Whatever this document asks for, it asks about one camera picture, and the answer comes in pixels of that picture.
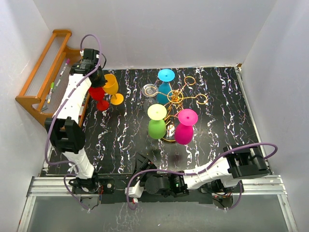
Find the red wine glass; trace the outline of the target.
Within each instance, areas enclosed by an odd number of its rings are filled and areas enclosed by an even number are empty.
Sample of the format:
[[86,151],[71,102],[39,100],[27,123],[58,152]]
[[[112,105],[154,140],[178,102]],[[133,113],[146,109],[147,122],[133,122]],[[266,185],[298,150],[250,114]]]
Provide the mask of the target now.
[[105,111],[109,108],[109,103],[104,100],[105,91],[102,87],[90,87],[88,92],[91,98],[97,102],[96,108],[99,111]]

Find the yellow orange wine glass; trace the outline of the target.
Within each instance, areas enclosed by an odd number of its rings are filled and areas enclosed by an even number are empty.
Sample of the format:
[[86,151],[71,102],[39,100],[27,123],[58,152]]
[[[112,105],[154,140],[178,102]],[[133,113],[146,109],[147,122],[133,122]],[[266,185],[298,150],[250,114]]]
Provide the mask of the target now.
[[111,104],[120,105],[124,101],[124,96],[118,93],[119,85],[116,76],[113,74],[104,75],[106,83],[103,86],[104,91],[111,96]]

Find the blue wine glass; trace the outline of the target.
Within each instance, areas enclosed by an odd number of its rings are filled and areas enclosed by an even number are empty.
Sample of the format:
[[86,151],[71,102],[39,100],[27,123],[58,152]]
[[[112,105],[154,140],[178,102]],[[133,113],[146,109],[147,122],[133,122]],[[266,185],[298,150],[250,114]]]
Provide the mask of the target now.
[[174,80],[175,73],[171,69],[162,69],[158,73],[159,80],[162,81],[162,84],[159,86],[159,93],[156,95],[157,101],[159,104],[165,105],[169,103],[167,95],[171,91],[169,83]]

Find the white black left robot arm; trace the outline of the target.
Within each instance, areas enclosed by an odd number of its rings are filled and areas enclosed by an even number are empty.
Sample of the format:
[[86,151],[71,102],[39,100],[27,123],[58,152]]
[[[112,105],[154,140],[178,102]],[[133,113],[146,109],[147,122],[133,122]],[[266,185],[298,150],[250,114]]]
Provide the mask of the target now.
[[100,52],[85,48],[81,51],[81,60],[71,67],[59,108],[44,122],[49,135],[48,143],[61,152],[66,157],[65,163],[74,169],[75,178],[69,184],[89,193],[98,192],[100,181],[84,148],[85,134],[79,126],[79,115],[86,94],[97,101],[103,100],[103,86],[106,83],[100,65]]

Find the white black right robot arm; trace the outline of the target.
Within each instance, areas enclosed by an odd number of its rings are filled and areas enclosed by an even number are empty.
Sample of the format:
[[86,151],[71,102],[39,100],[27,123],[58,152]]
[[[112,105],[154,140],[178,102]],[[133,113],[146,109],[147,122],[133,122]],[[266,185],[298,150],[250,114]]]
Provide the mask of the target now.
[[127,197],[140,198],[144,191],[149,194],[161,194],[164,197],[188,194],[202,186],[214,185],[214,192],[225,192],[235,187],[243,179],[256,179],[270,174],[266,159],[260,152],[264,143],[248,145],[230,145],[224,148],[213,161],[194,169],[171,171],[158,169],[149,159],[136,165],[130,179],[137,183],[127,185]]

